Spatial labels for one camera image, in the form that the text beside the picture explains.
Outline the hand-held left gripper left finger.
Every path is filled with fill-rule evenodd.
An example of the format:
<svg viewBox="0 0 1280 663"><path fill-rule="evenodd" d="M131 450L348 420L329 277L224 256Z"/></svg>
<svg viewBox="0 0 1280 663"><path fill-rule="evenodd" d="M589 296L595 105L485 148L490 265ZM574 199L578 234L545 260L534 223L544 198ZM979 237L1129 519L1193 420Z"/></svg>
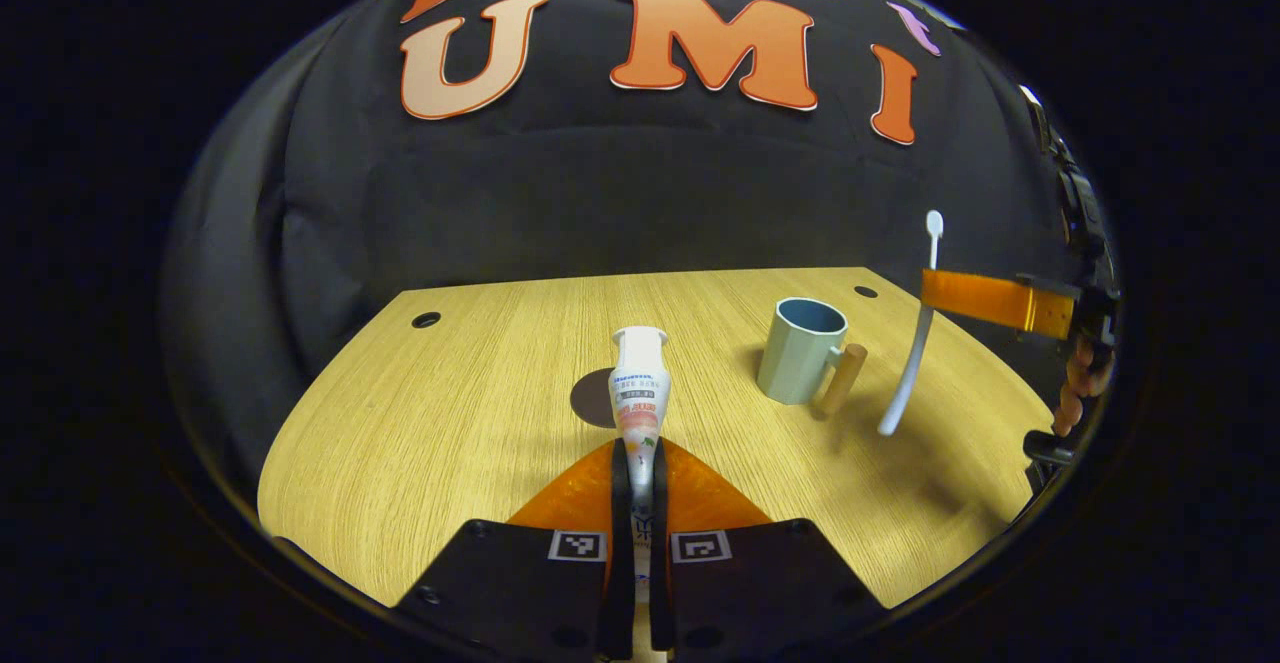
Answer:
<svg viewBox="0 0 1280 663"><path fill-rule="evenodd" d="M506 522L463 522L397 617L474 660L630 658L631 494L623 443L599 445Z"/></svg>

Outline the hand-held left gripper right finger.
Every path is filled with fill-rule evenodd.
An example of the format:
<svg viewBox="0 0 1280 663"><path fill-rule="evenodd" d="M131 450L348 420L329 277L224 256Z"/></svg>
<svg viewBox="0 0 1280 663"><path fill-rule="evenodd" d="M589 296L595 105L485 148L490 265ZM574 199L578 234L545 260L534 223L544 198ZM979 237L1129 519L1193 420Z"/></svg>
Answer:
<svg viewBox="0 0 1280 663"><path fill-rule="evenodd" d="M833 655L887 611L819 526L772 520L727 479L664 440L653 548L654 644L673 655Z"/></svg>

